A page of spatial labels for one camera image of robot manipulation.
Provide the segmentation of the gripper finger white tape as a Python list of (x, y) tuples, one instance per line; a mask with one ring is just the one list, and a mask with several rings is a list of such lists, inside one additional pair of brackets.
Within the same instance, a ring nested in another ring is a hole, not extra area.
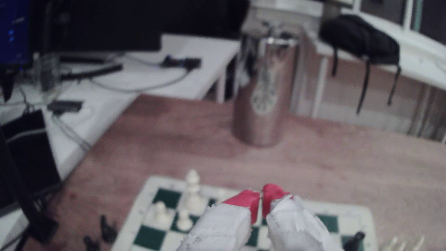
[(275, 251), (342, 251), (326, 226), (293, 196), (276, 184), (262, 188), (262, 215)]
[(259, 202), (259, 192), (243, 190), (208, 207), (182, 240), (178, 251), (239, 251), (251, 236)]

